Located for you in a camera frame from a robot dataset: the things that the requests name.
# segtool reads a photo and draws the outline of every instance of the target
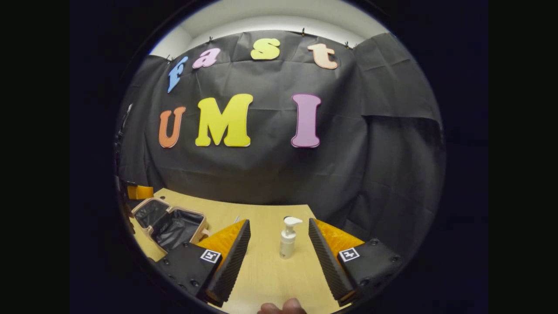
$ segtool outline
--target pink letter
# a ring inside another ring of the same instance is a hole
[[[213,65],[217,61],[217,55],[219,54],[219,52],[221,52],[221,49],[219,48],[205,50],[200,55],[201,58],[194,62],[192,68],[197,69],[201,68],[202,66],[207,68],[208,66]]]
[[[294,147],[317,147],[320,139],[316,136],[316,110],[321,104],[320,98],[310,94],[294,94],[296,102],[296,135],[291,144]]]

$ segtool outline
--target pump dispenser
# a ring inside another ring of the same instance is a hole
[[[296,232],[294,230],[294,226],[301,223],[302,220],[291,216],[287,216],[283,219],[283,221],[285,222],[286,228],[283,231],[281,231],[280,254],[281,254],[281,258],[288,259],[292,256],[292,253],[295,251]]]

